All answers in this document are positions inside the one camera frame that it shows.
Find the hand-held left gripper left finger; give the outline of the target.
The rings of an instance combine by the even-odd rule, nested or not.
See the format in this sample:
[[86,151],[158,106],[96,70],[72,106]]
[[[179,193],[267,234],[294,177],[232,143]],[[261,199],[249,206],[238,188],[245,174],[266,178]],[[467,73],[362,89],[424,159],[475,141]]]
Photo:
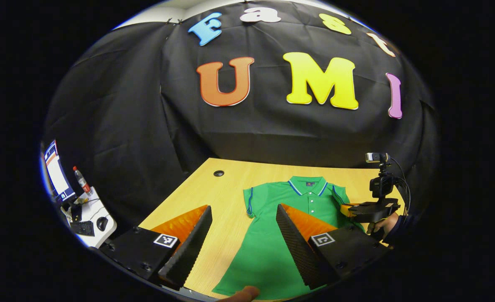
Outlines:
[[211,206],[202,205],[151,230],[133,227],[99,250],[134,275],[179,290],[192,271],[211,224]]

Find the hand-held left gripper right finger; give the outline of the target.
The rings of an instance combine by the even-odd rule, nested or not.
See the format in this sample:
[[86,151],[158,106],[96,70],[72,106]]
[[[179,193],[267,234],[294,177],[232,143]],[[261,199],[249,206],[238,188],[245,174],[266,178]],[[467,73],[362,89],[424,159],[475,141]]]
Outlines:
[[336,228],[286,204],[277,206],[276,221],[303,283],[311,290],[350,279],[391,252],[354,225]]

